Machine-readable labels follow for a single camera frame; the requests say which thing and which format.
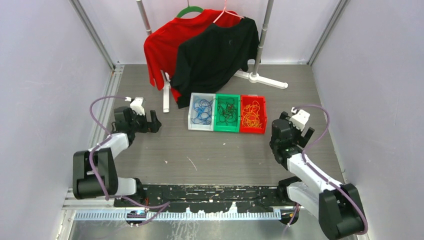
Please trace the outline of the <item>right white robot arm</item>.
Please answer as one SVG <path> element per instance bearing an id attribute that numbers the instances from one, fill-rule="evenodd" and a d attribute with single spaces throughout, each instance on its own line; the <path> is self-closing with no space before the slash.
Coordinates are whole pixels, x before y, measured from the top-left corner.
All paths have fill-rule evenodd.
<path id="1" fill-rule="evenodd" d="M 330 177 L 306 155 L 314 133 L 306 129 L 310 114 L 302 109 L 282 112 L 271 123 L 269 146 L 277 163 L 294 176 L 278 183 L 277 198 L 283 205 L 293 202 L 317 218 L 329 240 L 365 233 L 368 223 L 358 189 Z"/>

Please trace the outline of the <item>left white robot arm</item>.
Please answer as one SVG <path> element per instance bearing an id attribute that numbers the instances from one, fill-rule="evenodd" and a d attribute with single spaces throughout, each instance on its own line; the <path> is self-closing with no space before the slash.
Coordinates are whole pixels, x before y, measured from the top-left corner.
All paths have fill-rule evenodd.
<path id="1" fill-rule="evenodd" d="M 157 133 L 162 126 L 155 110 L 150 119 L 130 107 L 114 109 L 112 134 L 95 147 L 73 155 L 72 190 L 76 199 L 126 197 L 133 206 L 141 206 L 146 193 L 138 178 L 119 177 L 115 158 L 128 149 L 137 133 Z"/>

